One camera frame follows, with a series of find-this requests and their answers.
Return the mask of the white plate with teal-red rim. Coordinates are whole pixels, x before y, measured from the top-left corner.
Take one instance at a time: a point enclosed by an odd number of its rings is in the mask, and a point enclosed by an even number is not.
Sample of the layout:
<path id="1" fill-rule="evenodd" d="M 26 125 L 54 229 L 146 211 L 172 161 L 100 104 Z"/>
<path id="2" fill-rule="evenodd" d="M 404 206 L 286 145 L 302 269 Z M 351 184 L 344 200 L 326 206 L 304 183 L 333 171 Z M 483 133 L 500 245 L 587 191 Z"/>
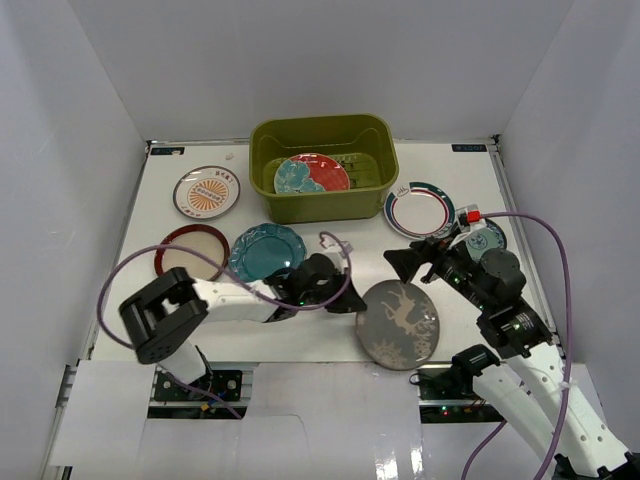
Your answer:
<path id="1" fill-rule="evenodd" d="M 385 200 L 388 224 L 410 239 L 446 234 L 453 226 L 455 207 L 439 187 L 421 181 L 401 184 Z"/>

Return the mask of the white plate with orange sunburst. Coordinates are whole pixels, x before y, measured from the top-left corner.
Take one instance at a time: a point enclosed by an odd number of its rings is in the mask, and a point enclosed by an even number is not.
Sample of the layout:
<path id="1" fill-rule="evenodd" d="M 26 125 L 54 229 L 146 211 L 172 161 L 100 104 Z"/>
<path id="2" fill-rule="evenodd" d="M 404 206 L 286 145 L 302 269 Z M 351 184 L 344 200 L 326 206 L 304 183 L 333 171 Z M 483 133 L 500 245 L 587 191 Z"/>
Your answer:
<path id="1" fill-rule="evenodd" d="M 238 177 L 222 166 L 202 166 L 184 174 L 173 190 L 173 204 L 183 216 L 213 220 L 225 215 L 238 202 Z"/>

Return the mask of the small teal patterned plate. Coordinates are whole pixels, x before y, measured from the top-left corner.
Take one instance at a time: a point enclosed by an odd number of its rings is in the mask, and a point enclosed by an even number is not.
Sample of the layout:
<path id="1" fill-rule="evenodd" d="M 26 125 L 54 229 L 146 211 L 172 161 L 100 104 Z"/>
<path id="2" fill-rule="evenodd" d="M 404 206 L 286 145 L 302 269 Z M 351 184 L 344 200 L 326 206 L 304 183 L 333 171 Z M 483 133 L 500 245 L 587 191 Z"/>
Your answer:
<path id="1" fill-rule="evenodd" d="M 507 248 L 507 238 L 503 229 L 491 219 L 485 226 L 465 240 L 467 251 L 474 262 L 479 262 L 484 253 L 494 248 Z"/>

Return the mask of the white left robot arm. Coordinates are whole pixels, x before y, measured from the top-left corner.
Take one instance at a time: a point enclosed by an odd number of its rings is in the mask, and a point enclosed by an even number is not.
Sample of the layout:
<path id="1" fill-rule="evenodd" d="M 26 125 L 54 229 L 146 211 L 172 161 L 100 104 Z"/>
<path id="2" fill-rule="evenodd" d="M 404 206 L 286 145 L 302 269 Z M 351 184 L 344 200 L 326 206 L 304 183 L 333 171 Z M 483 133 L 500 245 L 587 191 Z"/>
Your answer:
<path id="1" fill-rule="evenodd" d="M 138 362 L 160 367 L 188 398 L 199 399 L 209 392 L 212 378 L 206 359 L 190 342 L 201 324 L 274 323 L 318 309 L 331 314 L 367 309 L 346 261 L 335 252 L 315 253 L 296 268 L 243 285 L 196 279 L 175 267 L 125 300 L 119 314 Z"/>

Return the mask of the teal scalloped plate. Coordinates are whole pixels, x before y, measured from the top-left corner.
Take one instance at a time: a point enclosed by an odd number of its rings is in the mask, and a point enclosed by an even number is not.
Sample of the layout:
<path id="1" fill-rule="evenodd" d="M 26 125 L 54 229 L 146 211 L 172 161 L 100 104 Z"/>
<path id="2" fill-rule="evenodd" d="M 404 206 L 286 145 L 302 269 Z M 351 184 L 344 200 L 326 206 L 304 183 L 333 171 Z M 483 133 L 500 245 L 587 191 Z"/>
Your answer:
<path id="1" fill-rule="evenodd" d="M 307 256 L 303 239 L 290 227 L 263 223 L 234 242 L 228 265 L 242 281 L 262 280 L 277 270 L 297 268 Z"/>

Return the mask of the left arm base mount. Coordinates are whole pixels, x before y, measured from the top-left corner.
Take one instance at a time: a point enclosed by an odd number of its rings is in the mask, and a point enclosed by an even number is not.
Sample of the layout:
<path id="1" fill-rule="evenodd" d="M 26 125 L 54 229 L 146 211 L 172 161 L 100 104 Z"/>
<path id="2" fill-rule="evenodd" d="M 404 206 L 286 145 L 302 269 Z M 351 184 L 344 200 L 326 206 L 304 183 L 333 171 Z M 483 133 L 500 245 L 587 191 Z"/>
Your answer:
<path id="1" fill-rule="evenodd" d="M 191 383 L 191 388 L 208 391 L 228 402 L 241 398 L 243 372 L 241 370 L 212 370 L 199 380 Z M 151 399 L 156 402 L 212 401 L 211 397 L 176 384 L 166 372 L 159 371 Z"/>

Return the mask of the red plate with teal flower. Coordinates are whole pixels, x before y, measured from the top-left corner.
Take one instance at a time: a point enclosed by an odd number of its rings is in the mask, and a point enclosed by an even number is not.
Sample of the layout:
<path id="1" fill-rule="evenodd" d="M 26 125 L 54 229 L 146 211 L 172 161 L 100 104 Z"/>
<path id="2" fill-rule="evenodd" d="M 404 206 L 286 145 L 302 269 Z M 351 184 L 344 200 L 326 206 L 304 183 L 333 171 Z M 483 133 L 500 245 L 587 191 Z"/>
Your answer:
<path id="1" fill-rule="evenodd" d="M 344 167 L 333 158 L 318 153 L 299 154 L 284 160 L 274 174 L 273 184 L 277 194 L 350 189 Z"/>

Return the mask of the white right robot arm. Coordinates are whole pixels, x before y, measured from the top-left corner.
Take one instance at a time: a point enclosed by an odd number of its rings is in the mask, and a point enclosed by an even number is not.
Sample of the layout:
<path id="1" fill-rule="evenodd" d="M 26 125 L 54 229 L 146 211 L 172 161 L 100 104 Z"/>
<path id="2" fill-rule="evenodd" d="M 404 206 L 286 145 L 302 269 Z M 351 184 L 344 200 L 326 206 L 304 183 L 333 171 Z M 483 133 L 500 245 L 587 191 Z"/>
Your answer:
<path id="1" fill-rule="evenodd" d="M 452 359 L 451 384 L 461 397 L 478 395 L 512 426 L 556 479 L 636 479 L 639 457 L 606 426 L 571 380 L 569 353 L 521 292 L 518 258 L 503 248 L 474 261 L 464 244 L 426 239 L 387 250 L 399 279 L 429 265 L 423 283 L 441 279 L 477 307 L 485 342 Z"/>

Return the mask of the grey plate with deer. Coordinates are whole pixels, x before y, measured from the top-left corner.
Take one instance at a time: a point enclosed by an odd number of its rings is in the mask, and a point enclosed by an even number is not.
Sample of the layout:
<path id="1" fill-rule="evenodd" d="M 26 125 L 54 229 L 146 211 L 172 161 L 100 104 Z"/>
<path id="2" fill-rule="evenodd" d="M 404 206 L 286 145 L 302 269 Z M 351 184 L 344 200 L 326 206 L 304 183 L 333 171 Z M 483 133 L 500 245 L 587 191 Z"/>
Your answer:
<path id="1" fill-rule="evenodd" d="M 367 310 L 356 316 L 356 336 L 373 362 L 408 371 L 432 357 L 440 339 L 440 320 L 423 289 L 384 280 L 369 288 L 363 300 Z"/>

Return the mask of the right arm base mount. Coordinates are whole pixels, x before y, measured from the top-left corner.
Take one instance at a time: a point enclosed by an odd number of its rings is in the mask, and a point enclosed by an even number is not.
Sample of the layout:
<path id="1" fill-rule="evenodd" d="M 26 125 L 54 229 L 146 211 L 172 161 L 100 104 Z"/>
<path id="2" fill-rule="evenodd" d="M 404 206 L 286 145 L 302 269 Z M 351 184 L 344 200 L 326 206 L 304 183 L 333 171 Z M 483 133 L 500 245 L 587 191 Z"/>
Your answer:
<path id="1" fill-rule="evenodd" d="M 420 368 L 409 378 L 417 388 L 420 419 L 426 424 L 499 423 L 503 417 L 455 377 L 451 367 Z"/>

